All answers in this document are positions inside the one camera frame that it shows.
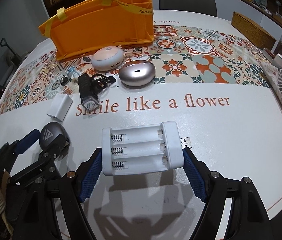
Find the woven rectangular basket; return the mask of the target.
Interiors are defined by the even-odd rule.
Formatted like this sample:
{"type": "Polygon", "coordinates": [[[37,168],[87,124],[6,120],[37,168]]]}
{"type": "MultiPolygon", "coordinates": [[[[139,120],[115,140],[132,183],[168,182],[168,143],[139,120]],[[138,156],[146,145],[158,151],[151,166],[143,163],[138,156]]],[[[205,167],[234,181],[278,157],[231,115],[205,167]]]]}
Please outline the woven rectangular basket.
{"type": "Polygon", "coordinates": [[[233,12],[231,25],[257,48],[272,50],[276,42],[276,39],[263,27],[238,12],[233,12]]]}

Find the patterned table runner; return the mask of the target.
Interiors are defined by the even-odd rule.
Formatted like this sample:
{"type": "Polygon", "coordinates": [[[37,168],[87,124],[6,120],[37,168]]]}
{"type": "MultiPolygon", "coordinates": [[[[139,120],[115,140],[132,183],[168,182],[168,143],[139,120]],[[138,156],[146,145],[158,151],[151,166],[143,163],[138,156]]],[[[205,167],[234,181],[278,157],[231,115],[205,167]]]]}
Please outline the patterned table runner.
{"type": "MultiPolygon", "coordinates": [[[[264,54],[246,38],[224,32],[177,25],[156,25],[154,41],[144,47],[125,47],[124,62],[154,64],[154,83],[231,83],[268,87],[260,64],[264,54]]],[[[76,81],[61,86],[69,67],[94,75],[92,55],[58,61],[52,44],[40,44],[34,58],[18,68],[0,103],[0,114],[50,100],[56,94],[78,92],[76,81]]]]}

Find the dark grey round device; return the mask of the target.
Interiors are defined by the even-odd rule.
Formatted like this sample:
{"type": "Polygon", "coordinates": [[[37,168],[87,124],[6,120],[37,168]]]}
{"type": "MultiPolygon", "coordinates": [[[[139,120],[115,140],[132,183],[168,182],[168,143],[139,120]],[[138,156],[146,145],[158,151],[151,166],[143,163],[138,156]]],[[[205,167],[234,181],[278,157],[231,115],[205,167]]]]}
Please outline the dark grey round device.
{"type": "Polygon", "coordinates": [[[59,142],[61,152],[66,152],[69,149],[70,137],[65,128],[58,122],[50,122],[46,124],[40,132],[39,145],[42,150],[46,150],[58,135],[64,137],[64,142],[59,142]]]}

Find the white wall plug adapter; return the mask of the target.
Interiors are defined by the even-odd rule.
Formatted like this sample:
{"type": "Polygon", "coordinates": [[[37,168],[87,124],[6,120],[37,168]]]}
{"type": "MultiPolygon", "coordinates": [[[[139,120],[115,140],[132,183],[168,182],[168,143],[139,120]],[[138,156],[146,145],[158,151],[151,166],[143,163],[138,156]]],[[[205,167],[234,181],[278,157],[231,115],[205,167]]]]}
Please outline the white wall plug adapter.
{"type": "Polygon", "coordinates": [[[53,98],[47,115],[59,122],[63,122],[73,100],[68,94],[56,94],[53,98]]]}

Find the rose gold oval device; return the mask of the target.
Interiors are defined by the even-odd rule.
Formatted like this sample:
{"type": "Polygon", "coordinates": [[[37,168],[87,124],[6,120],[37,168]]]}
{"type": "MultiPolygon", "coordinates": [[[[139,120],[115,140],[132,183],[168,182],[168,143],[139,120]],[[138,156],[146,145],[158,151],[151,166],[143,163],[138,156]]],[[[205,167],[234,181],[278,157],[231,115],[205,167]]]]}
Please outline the rose gold oval device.
{"type": "Polygon", "coordinates": [[[155,66],[146,60],[130,61],[119,69],[119,79],[125,86],[141,87],[155,77],[155,66]]]}

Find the small blue white figurine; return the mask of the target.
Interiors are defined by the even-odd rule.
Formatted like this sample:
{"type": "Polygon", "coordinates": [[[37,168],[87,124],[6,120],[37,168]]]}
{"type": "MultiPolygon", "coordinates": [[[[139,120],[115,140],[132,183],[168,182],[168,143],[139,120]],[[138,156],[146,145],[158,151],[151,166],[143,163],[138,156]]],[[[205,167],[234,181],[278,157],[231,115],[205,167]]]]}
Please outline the small blue white figurine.
{"type": "Polygon", "coordinates": [[[69,67],[66,71],[66,75],[69,79],[78,80],[78,77],[82,74],[80,70],[77,70],[76,67],[69,67]]]}

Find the white battery charger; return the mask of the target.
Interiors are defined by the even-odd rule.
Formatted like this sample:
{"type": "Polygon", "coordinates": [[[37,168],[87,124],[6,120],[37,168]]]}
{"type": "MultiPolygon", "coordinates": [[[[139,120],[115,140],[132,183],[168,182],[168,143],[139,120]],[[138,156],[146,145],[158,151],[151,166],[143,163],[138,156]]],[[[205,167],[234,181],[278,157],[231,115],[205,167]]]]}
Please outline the white battery charger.
{"type": "Polygon", "coordinates": [[[103,128],[102,170],[105,176],[125,176],[183,167],[183,149],[191,148],[189,137],[181,138],[177,123],[128,128],[103,128]]]}

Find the black bike light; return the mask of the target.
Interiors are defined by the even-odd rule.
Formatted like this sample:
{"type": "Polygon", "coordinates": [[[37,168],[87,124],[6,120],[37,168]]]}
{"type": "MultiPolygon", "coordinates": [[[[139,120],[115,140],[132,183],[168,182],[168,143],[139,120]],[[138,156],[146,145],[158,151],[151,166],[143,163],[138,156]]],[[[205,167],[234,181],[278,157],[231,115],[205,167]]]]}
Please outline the black bike light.
{"type": "Polygon", "coordinates": [[[78,85],[82,107],[89,112],[96,110],[100,106],[98,95],[116,81],[113,76],[81,74],[78,85]]]}

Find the white cup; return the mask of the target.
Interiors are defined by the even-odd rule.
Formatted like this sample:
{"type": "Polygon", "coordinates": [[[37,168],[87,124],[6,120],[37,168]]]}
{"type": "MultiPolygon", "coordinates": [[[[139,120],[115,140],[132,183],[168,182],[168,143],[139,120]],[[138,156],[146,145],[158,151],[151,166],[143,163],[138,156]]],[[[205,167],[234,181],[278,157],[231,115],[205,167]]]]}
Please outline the white cup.
{"type": "Polygon", "coordinates": [[[282,55],[277,53],[273,59],[272,65],[276,66],[277,68],[282,68],[282,55]]]}

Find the orange felt organizer bag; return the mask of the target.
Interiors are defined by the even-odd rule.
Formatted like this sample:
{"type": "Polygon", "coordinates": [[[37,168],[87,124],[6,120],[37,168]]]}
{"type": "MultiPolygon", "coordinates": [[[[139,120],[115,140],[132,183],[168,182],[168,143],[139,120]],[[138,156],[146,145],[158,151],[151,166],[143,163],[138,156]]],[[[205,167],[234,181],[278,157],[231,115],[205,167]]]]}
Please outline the orange felt organizer bag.
{"type": "Polygon", "coordinates": [[[58,60],[106,46],[154,40],[152,0],[85,0],[57,13],[38,29],[50,38],[58,60]]]}

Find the black chair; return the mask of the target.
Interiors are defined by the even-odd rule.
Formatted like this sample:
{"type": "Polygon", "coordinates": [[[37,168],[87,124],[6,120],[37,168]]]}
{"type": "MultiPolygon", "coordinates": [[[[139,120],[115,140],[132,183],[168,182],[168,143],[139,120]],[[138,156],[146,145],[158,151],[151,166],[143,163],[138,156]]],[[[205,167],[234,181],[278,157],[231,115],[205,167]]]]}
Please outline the black chair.
{"type": "Polygon", "coordinates": [[[196,12],[217,17],[215,0],[159,0],[159,9],[196,12]]]}

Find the pink white round device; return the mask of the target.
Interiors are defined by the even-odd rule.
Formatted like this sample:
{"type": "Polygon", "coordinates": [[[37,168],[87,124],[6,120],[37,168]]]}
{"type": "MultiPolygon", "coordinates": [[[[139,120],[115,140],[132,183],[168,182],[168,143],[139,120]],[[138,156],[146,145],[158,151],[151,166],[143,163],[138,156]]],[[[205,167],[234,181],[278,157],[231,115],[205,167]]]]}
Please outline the pink white round device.
{"type": "Polygon", "coordinates": [[[119,67],[123,61],[124,51],[116,46],[108,46],[93,55],[91,64],[99,72],[108,72],[119,67]]]}

